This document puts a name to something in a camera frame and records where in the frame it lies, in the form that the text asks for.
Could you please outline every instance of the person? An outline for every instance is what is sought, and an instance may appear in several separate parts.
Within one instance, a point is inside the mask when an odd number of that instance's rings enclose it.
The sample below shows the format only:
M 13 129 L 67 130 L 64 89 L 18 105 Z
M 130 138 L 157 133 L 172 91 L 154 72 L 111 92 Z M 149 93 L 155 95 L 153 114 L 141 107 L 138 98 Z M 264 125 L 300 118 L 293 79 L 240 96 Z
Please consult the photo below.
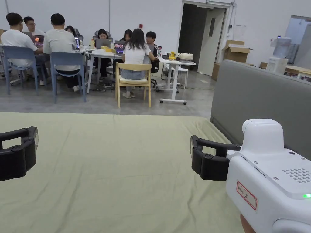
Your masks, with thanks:
M 9 13 L 6 18 L 10 25 L 10 30 L 1 35 L 2 44 L 6 46 L 26 47 L 32 49 L 35 54 L 37 66 L 43 66 L 45 76 L 48 77 L 44 63 L 48 61 L 49 57 L 43 54 L 43 48 L 37 48 L 31 38 L 22 33 L 23 18 L 17 13 Z M 32 64 L 31 60 L 26 59 L 11 59 L 10 62 L 19 67 L 29 67 Z M 44 86 L 41 70 L 38 70 L 38 76 L 40 85 Z
M 241 214 L 240 218 L 241 218 L 242 227 L 243 227 L 245 233 L 256 233 L 242 214 Z
M 53 14 L 51 16 L 51 24 L 53 29 L 45 34 L 43 41 L 43 52 L 51 54 L 52 52 L 74 53 L 77 47 L 75 37 L 72 33 L 65 31 L 65 18 L 61 14 Z M 55 66 L 58 73 L 64 75 L 76 74 L 80 70 L 79 65 L 59 65 Z M 67 87 L 75 92 L 80 90 L 78 75 L 73 77 L 64 77 Z
M 70 25 L 67 26 L 67 27 L 65 28 L 65 31 L 70 32 L 71 34 L 73 34 L 74 37 L 78 37 L 77 34 L 76 34 L 75 29 L 73 28 L 73 26 L 70 26 Z
M 108 35 L 105 29 L 100 29 L 98 31 L 97 38 L 108 39 Z M 111 62 L 111 59 L 109 58 L 101 59 L 101 62 L 100 62 L 100 76 L 101 77 L 104 77 L 104 78 L 107 77 L 107 65 L 109 62 Z M 98 57 L 94 58 L 94 64 L 95 64 L 95 68 L 98 68 Z
M 132 36 L 132 31 L 130 29 L 125 30 L 124 32 L 124 37 L 120 41 L 129 41 L 131 36 Z M 113 62 L 113 68 L 114 68 L 114 78 L 115 78 L 115 73 L 116 73 L 116 63 L 123 63 L 121 59 L 114 59 Z
M 132 36 L 132 31 L 130 29 L 125 30 L 124 37 L 121 39 L 121 41 L 129 41 Z
M 130 40 L 125 44 L 122 60 L 125 64 L 142 65 L 145 55 L 149 56 L 151 61 L 157 60 L 145 43 L 144 32 L 137 28 L 133 31 Z M 144 78 L 145 72 L 122 70 L 121 76 L 125 79 L 140 80 Z M 126 87 L 126 93 L 123 93 L 123 96 L 128 99 L 135 98 L 132 87 Z
M 155 44 L 155 40 L 156 40 L 156 33 L 155 32 L 147 32 L 146 34 L 146 41 L 147 44 L 153 45 L 154 47 L 154 51 L 153 54 L 155 56 L 157 56 L 158 54 L 160 54 L 160 49 L 159 47 Z
M 30 16 L 25 17 L 24 22 L 27 26 L 25 28 L 25 32 L 31 32 L 33 35 L 39 35 L 39 36 L 45 35 L 45 33 L 42 30 L 36 28 L 35 21 L 32 17 Z

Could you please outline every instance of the mattress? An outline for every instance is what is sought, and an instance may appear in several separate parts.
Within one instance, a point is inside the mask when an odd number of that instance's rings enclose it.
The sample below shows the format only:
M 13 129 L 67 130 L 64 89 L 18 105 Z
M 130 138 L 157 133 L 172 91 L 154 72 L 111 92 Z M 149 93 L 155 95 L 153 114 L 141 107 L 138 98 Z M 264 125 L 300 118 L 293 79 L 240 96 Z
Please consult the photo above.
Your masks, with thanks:
M 225 182 L 191 169 L 191 135 L 229 143 L 205 118 L 0 112 L 0 122 L 39 131 L 37 164 L 0 182 L 0 232 L 243 232 Z

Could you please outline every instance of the white door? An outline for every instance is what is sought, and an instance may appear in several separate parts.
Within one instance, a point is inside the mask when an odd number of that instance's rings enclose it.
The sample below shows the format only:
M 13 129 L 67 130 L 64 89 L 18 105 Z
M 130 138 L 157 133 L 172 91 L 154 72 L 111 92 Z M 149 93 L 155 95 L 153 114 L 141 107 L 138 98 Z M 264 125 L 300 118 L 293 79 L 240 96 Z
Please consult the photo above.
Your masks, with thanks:
M 225 9 L 212 9 L 207 12 L 198 72 L 212 75 L 221 35 Z

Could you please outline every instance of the blue plastic chair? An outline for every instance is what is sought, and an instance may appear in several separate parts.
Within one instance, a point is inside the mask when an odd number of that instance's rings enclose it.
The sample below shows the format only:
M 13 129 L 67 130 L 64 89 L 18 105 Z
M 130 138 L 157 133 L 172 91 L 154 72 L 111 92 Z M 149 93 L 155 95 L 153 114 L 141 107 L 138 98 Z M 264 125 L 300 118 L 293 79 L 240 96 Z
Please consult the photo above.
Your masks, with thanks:
M 13 69 L 20 71 L 20 77 L 21 77 L 21 86 L 24 87 L 23 84 L 23 70 L 27 70 L 29 68 L 33 69 L 34 76 L 35 76 L 35 86 L 36 86 L 36 93 L 39 95 L 38 91 L 38 72 L 37 67 L 41 68 L 42 76 L 44 79 L 44 84 L 46 86 L 46 77 L 44 75 L 44 67 L 42 65 L 37 66 L 35 54 L 34 51 L 30 48 L 26 47 L 16 47 L 16 46 L 3 46 L 3 56 L 4 56 L 4 71 L 5 71 L 5 77 L 7 81 L 7 93 L 10 94 L 10 79 L 9 79 L 9 67 L 11 66 Z M 32 64 L 29 67 L 19 67 L 14 65 L 12 62 L 10 62 L 8 59 L 27 59 L 32 60 Z
M 56 103 L 56 75 L 60 74 L 64 77 L 72 77 L 75 75 L 80 75 L 82 79 L 82 89 L 83 89 L 83 101 L 86 102 L 86 96 L 85 96 L 85 80 L 84 80 L 84 67 L 83 67 L 83 55 L 80 53 L 58 53 L 53 52 L 50 55 L 50 62 L 51 62 L 51 76 L 52 76 L 52 86 L 53 86 L 53 95 L 54 95 L 54 103 Z M 56 71 L 55 66 L 80 66 L 80 71 L 76 74 L 72 75 L 65 75 L 61 74 Z M 80 86 L 80 94 L 82 94 L 81 90 L 81 80 L 78 77 L 79 86 Z

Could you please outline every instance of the hand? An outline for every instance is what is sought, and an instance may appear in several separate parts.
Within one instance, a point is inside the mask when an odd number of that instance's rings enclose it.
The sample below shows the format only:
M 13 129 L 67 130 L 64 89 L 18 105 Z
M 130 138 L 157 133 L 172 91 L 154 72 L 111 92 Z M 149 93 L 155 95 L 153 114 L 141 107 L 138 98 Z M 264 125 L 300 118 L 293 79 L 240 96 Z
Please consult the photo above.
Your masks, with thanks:
M 246 221 L 246 219 L 243 217 L 243 215 L 241 214 L 240 216 L 241 219 L 241 223 L 242 223 L 242 227 L 245 231 L 245 233 L 256 233 L 253 228 L 251 227 L 251 225 Z

